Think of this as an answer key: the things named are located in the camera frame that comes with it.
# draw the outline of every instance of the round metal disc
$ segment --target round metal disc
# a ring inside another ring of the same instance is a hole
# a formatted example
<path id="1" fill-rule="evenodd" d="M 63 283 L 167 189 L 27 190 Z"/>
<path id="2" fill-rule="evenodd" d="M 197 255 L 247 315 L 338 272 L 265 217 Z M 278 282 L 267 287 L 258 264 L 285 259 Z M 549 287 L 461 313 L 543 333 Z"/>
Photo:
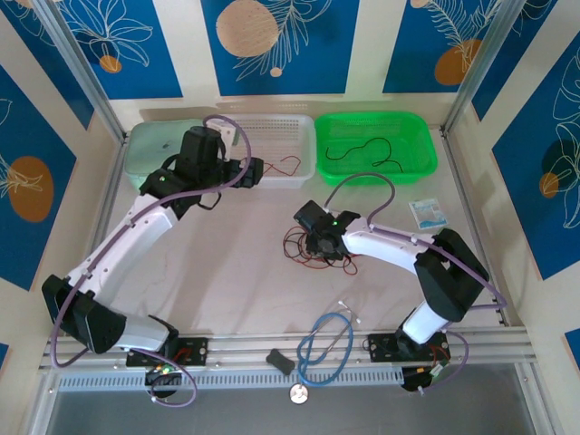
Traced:
<path id="1" fill-rule="evenodd" d="M 308 400 L 308 389 L 300 383 L 294 384 L 290 389 L 290 400 L 296 405 L 302 405 Z"/>

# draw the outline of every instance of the white table surface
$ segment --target white table surface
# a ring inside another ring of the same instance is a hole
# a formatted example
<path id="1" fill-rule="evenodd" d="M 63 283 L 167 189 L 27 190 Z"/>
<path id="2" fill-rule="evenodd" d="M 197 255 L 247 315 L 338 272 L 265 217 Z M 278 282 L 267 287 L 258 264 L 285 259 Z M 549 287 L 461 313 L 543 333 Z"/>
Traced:
<path id="1" fill-rule="evenodd" d="M 417 232 L 409 201 L 437 198 L 449 221 L 474 249 L 440 134 L 431 132 L 437 172 L 399 186 L 375 222 Z M 130 271 L 113 307 L 154 314 L 181 333 L 265 334 L 309 331 L 321 314 L 343 299 L 362 319 L 359 328 L 396 328 L 423 297 L 415 275 L 374 258 L 358 257 L 356 276 L 342 269 L 311 270 L 284 257 L 282 238 L 294 213 L 313 199 L 321 206 L 332 191 L 317 174 L 301 189 L 229 189 L 213 211 L 192 208 Z M 137 191 L 122 178 L 112 229 Z M 345 187 L 332 209 L 364 216 L 389 195 L 388 187 Z M 489 304 L 484 290 L 476 304 Z M 498 326 L 493 310 L 469 313 L 461 326 Z"/>

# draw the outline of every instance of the white plastic basket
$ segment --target white plastic basket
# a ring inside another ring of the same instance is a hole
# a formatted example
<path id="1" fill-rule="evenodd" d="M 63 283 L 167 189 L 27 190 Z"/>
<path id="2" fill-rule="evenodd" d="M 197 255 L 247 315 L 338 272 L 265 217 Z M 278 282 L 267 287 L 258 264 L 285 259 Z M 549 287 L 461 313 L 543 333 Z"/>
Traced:
<path id="1" fill-rule="evenodd" d="M 257 187 L 299 189 L 314 175 L 316 132 L 312 118 L 305 115 L 272 114 L 226 116 L 236 121 L 246 132 L 252 145 L 253 157 L 264 161 L 264 177 Z M 243 159 L 245 156 L 246 147 L 240 138 L 232 149 L 231 157 Z"/>

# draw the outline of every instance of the white connector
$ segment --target white connector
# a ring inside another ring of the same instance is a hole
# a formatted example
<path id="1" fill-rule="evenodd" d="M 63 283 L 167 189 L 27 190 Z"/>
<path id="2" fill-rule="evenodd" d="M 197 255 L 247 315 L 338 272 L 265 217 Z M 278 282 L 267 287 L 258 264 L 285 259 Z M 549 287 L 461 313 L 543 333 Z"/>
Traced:
<path id="1" fill-rule="evenodd" d="M 218 119 L 209 120 L 207 123 L 207 127 L 212 130 L 219 131 L 221 134 L 221 139 L 223 140 L 224 144 L 226 145 L 226 161 L 229 160 L 229 156 L 231 155 L 232 147 L 237 145 L 239 141 L 239 133 L 233 125 L 231 125 L 227 121 L 222 121 Z"/>

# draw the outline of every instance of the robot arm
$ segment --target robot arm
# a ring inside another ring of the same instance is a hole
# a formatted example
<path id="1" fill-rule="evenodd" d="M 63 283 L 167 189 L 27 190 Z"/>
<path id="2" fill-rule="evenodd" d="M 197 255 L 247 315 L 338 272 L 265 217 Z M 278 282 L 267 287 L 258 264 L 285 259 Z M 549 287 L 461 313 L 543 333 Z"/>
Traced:
<path id="1" fill-rule="evenodd" d="M 111 309 L 111 304 L 127 273 L 191 206 L 213 207 L 201 205 L 201 196 L 186 196 L 144 210 L 176 193 L 224 184 L 242 170 L 240 160 L 226 159 L 227 145 L 222 140 L 223 133 L 220 135 L 217 130 L 207 127 L 194 127 L 187 131 L 180 153 L 148 176 L 127 215 L 99 247 L 64 279 L 51 275 L 44 282 L 44 300 L 53 322 L 65 298 L 78 286 L 61 328 L 93 352 L 104 353 L 113 346 L 151 350 L 166 357 L 172 357 L 176 352 L 179 332 L 170 324 L 151 315 L 141 317 L 119 313 Z M 233 136 L 231 130 L 226 130 L 226 134 Z M 173 162 L 175 169 L 169 169 Z M 263 169 L 261 159 L 251 159 L 246 175 L 234 187 L 255 186 L 262 178 Z M 140 213 L 145 214 L 134 219 Z M 90 264 L 97 257 L 101 260 L 88 274 Z"/>
<path id="2" fill-rule="evenodd" d="M 366 218 L 356 213 L 344 211 L 335 217 L 313 201 L 295 214 L 295 220 L 307 233 L 306 249 L 310 254 L 329 260 L 342 260 L 349 255 L 373 256 L 419 278 L 425 301 L 409 314 L 397 332 L 398 343 L 406 352 L 419 350 L 447 324 L 460 322 L 483 289 L 459 267 L 446 264 L 446 259 L 427 244 L 442 247 L 489 280 L 459 234 L 450 229 L 429 235 L 369 227 Z"/>

